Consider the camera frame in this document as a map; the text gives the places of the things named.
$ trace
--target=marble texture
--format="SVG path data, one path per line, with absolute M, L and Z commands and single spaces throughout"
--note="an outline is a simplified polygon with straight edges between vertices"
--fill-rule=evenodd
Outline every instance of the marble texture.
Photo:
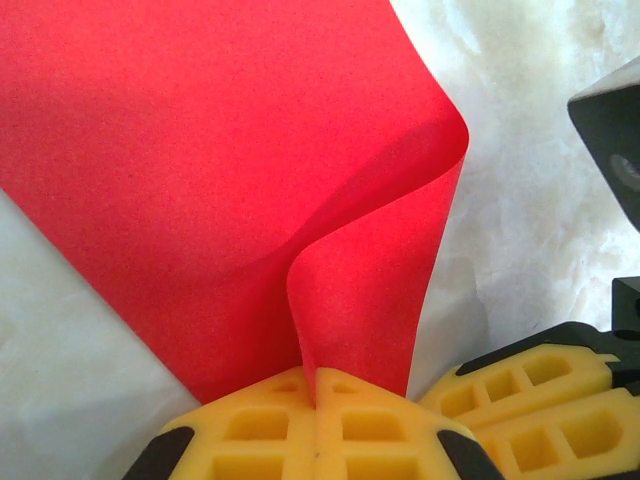
M 573 94 L 640 55 L 640 2 L 394 0 L 472 141 L 425 299 L 409 394 L 565 320 L 606 329 L 640 274 L 631 227 L 573 130 Z M 0 196 L 0 478 L 117 479 L 196 406 Z

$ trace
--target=white background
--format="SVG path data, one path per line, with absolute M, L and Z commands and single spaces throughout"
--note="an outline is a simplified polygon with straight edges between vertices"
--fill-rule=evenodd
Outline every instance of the white background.
M 607 329 L 611 279 L 640 275 L 640 234 L 566 113 L 640 55 L 640 2 L 393 3 L 472 137 L 425 300 L 416 398 L 452 364 L 555 323 Z M 0 478 L 120 478 L 195 406 L 0 196 Z

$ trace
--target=red paper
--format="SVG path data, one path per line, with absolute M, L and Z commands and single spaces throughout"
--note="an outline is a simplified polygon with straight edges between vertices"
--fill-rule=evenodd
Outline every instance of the red paper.
M 199 400 L 404 394 L 468 139 L 386 0 L 21 0 L 0 66 L 2 188 Z

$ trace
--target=red sheet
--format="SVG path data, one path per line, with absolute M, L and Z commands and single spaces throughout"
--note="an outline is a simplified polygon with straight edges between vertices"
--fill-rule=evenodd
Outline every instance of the red sheet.
M 405 393 L 468 138 L 387 0 L 5 2 L 0 66 L 2 188 L 200 401 Z

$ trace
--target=white marble surface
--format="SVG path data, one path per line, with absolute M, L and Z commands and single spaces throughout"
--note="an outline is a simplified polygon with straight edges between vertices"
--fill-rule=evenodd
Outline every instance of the white marble surface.
M 574 132 L 570 96 L 640 55 L 640 2 L 395 0 L 470 127 L 410 395 L 565 320 L 605 329 L 640 234 Z M 0 478 L 117 479 L 196 402 L 0 196 Z

